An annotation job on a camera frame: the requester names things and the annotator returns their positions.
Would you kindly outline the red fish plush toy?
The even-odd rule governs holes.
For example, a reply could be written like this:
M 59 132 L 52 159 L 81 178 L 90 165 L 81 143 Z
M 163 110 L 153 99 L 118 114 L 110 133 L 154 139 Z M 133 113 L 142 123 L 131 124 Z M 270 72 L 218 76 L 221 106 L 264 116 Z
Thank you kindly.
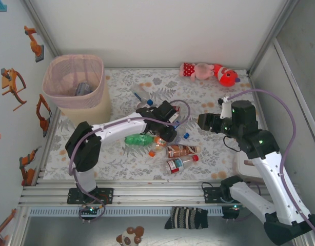
M 224 87 L 232 87 L 241 81 L 234 70 L 220 64 L 214 64 L 213 72 L 219 83 Z

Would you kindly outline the orange label bottle orange cap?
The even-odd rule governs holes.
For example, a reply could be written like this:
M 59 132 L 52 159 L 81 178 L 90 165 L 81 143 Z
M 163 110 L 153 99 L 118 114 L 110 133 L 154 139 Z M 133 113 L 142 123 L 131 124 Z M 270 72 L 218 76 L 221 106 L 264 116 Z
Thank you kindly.
M 154 137 L 151 144 L 151 150 L 149 151 L 149 156 L 154 157 L 158 152 L 163 151 L 167 142 L 160 137 Z

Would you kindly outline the orange claw machine wall sticker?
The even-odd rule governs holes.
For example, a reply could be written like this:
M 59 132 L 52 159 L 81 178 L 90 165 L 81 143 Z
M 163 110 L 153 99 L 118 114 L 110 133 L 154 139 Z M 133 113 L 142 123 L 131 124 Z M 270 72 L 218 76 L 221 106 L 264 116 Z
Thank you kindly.
M 26 83 L 23 77 L 21 76 L 21 74 L 18 71 L 14 70 L 13 68 L 8 69 L 8 70 L 5 68 L 1 68 L 1 76 L 2 76 L 2 89 L 6 89 L 6 88 L 8 89 L 7 91 L 2 93 L 2 96 L 8 93 L 11 93 L 19 102 L 19 105 L 13 109 L 13 111 L 15 111 L 27 102 L 26 100 L 22 100 L 18 95 L 21 91 L 27 88 Z M 17 86 L 16 86 L 17 79 L 19 79 L 22 83 L 23 87 L 21 89 L 17 89 Z

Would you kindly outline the brown white dog plush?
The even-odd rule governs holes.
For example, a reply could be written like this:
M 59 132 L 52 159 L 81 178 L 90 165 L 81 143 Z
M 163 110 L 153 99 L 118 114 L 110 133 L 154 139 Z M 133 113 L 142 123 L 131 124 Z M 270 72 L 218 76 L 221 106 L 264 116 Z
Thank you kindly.
M 145 229 L 142 226 L 128 227 L 122 234 L 117 236 L 116 241 L 120 246 L 139 246 L 144 231 Z

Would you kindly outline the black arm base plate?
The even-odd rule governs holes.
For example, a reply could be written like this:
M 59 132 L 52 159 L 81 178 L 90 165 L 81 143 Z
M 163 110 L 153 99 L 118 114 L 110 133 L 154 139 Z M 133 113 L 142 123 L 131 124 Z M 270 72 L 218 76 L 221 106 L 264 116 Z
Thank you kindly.
M 201 189 L 204 193 L 204 201 L 206 204 L 223 203 L 221 199 L 221 189 L 219 187 L 214 187 L 209 182 L 202 182 Z
M 104 204 L 112 204 L 113 201 L 113 188 L 98 188 L 96 187 L 89 194 L 100 199 Z M 79 188 L 70 188 L 67 197 L 67 204 L 85 204 L 93 203 L 98 204 L 96 200 L 85 195 Z

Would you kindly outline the pink pig plush toy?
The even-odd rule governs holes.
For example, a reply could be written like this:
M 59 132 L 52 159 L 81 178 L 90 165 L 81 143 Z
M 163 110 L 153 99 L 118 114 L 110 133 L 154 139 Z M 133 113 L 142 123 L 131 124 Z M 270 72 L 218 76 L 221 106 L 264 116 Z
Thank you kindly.
M 179 76 L 190 77 L 191 81 L 194 82 L 198 80 L 206 80 L 214 76 L 214 65 L 206 63 L 182 63 L 180 66 Z

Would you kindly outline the aluminium corner post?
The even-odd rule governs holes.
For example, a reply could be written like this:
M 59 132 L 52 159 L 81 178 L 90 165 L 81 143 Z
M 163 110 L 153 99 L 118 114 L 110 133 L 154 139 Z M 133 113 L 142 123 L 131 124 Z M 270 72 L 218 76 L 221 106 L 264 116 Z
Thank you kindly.
M 272 44 L 273 40 L 277 37 L 287 19 L 290 17 L 294 8 L 298 4 L 299 0 L 286 0 L 285 5 L 281 8 L 280 13 L 277 15 L 271 29 L 267 33 L 267 37 L 262 43 L 256 57 L 254 58 L 252 65 L 247 71 L 247 75 L 250 77 L 257 69 L 259 63 L 261 62 L 263 56 L 267 52 L 269 46 Z
M 37 8 L 34 0 L 20 0 L 25 11 L 33 22 L 35 29 L 38 31 L 39 35 L 42 37 L 42 40 L 47 45 L 51 55 L 57 57 L 60 55 L 58 48 L 53 42 L 51 35 L 48 32 L 48 29 L 43 21 L 43 18 L 40 15 L 39 9 Z

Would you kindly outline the white label bottle red cap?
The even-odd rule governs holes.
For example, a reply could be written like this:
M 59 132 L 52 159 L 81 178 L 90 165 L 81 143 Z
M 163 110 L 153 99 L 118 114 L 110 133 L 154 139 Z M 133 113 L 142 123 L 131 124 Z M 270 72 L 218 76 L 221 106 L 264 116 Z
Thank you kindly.
M 173 175 L 183 172 L 187 167 L 190 167 L 200 160 L 198 155 L 175 157 L 165 162 L 164 174 Z

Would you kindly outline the black white striped sock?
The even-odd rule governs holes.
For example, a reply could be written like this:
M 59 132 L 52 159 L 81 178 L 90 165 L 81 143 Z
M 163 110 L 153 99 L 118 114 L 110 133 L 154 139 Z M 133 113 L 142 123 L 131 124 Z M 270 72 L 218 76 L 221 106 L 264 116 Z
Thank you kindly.
M 164 229 L 200 230 L 208 228 L 208 211 L 201 208 L 172 207 Z

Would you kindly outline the white tissue box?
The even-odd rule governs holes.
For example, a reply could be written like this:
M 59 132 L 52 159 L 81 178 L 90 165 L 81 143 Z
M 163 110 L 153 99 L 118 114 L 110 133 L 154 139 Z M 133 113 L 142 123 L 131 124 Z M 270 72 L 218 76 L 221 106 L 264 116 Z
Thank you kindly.
M 257 168 L 243 151 L 237 152 L 237 157 L 233 165 L 233 171 L 235 175 L 241 177 L 245 181 L 263 182 Z

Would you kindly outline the brown coffee drink bottle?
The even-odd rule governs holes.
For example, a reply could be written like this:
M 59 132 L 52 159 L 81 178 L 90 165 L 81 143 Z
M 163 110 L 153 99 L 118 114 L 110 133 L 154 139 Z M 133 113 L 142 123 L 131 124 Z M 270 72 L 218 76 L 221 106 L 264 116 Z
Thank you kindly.
M 193 155 L 199 153 L 200 151 L 201 151 L 200 146 L 169 145 L 166 148 L 166 154 L 168 158 Z

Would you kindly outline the large green plastic bottle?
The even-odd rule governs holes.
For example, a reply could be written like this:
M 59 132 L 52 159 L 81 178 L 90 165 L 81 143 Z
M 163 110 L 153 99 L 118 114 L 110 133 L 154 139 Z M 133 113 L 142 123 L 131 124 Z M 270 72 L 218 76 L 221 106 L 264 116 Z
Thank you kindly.
M 148 146 L 151 145 L 157 139 L 158 139 L 157 136 L 133 134 L 125 137 L 124 142 L 128 145 Z

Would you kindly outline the beige slatted plastic bin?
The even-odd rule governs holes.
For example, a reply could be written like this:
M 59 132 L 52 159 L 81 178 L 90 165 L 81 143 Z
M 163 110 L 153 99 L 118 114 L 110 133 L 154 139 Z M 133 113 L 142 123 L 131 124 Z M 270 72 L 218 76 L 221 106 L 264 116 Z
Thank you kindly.
M 89 109 L 58 108 L 73 122 L 75 126 L 83 121 L 87 121 L 90 125 L 109 122 L 111 116 L 111 100 L 107 82 L 104 86 L 103 97 L 99 105 Z

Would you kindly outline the black controller board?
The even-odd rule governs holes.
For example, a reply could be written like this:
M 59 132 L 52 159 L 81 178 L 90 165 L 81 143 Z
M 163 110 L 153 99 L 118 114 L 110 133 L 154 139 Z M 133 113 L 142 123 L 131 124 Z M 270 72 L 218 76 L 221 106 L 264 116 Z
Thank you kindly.
M 81 215 L 88 215 L 88 216 L 97 216 L 99 214 L 99 211 L 102 209 L 102 206 L 83 206 L 80 209 Z
M 240 206 L 232 205 L 232 206 L 222 206 L 223 219 L 235 220 L 238 218 L 240 214 Z

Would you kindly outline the floral fern print tablecloth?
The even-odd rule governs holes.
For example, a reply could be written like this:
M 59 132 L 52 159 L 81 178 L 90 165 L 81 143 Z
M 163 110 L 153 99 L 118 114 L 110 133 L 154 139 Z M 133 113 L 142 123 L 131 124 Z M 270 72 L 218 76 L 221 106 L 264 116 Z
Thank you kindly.
M 239 100 L 254 101 L 246 93 L 251 84 L 245 70 L 237 70 L 241 81 L 226 88 L 215 78 L 192 82 L 180 77 L 178 69 L 113 69 L 106 71 L 112 102 L 111 119 L 116 120 L 136 110 L 139 100 L 131 93 L 133 84 L 142 86 L 157 105 L 163 101 L 180 106 L 179 121 L 186 128 L 188 139 L 178 144 L 200 146 L 200 160 L 174 175 L 164 174 L 166 152 L 149 156 L 149 146 L 128 145 L 123 139 L 103 144 L 99 161 L 94 167 L 96 179 L 104 180 L 208 180 L 224 179 L 233 175 L 238 144 L 222 134 L 201 130 L 197 124 L 203 113 L 220 113 L 217 101 L 223 96 L 236 95 Z

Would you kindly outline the clear bottle blue purple label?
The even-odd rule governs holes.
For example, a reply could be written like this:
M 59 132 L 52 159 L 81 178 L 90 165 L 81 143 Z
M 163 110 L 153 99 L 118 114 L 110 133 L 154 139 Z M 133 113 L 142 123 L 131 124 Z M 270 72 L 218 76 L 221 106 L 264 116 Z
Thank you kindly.
M 181 140 L 184 139 L 184 135 L 186 134 L 186 128 L 184 127 L 183 124 L 181 124 L 175 128 L 175 131 L 176 131 L 176 137 L 172 143 L 178 144 Z

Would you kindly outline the grey wall panel trim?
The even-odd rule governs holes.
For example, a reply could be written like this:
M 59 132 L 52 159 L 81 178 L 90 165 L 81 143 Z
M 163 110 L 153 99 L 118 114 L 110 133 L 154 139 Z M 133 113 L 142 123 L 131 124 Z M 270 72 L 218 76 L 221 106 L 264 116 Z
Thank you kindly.
M 302 114 L 305 118 L 306 124 L 310 130 L 310 133 L 312 135 L 313 141 L 315 143 L 315 120 L 313 118 L 313 115 L 308 107 L 308 104 L 306 103 L 306 100 L 304 99 L 304 96 L 298 86 L 298 83 L 295 79 L 295 76 L 290 68 L 290 65 L 284 55 L 284 52 L 281 49 L 281 46 L 276 38 L 272 41 L 273 46 L 275 48 L 275 51 L 279 57 L 279 60 L 283 66 L 283 69 L 288 77 L 288 80 L 290 82 L 290 85 L 292 87 L 293 93 L 298 101 L 298 104 L 300 106 L 300 109 L 302 111 Z

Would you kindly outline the aluminium side rail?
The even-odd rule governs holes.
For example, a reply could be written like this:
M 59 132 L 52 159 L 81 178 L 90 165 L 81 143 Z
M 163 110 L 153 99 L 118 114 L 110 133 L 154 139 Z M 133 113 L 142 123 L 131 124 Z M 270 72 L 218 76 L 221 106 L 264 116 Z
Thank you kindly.
M 47 137 L 46 137 L 46 141 L 45 141 L 45 145 L 44 145 L 44 149 L 43 149 L 40 163 L 36 166 L 34 177 L 33 177 L 32 183 L 31 183 L 32 186 L 36 186 L 38 179 L 44 177 L 45 168 L 47 165 L 50 149 L 51 149 L 54 135 L 55 135 L 55 132 L 57 129 L 60 114 L 61 114 L 60 109 L 58 107 L 56 107 L 56 109 L 53 113 L 52 120 L 50 122 L 50 127 L 49 127 L 49 130 L 47 133 Z

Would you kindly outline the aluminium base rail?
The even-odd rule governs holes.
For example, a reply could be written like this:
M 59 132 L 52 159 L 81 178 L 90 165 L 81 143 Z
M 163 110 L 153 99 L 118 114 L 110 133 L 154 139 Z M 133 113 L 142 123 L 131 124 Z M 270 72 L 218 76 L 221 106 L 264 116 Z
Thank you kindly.
M 99 188 L 113 188 L 113 206 L 201 206 L 205 205 L 202 181 L 195 180 L 98 180 Z M 24 187 L 18 205 L 65 206 L 72 180 L 39 179 Z

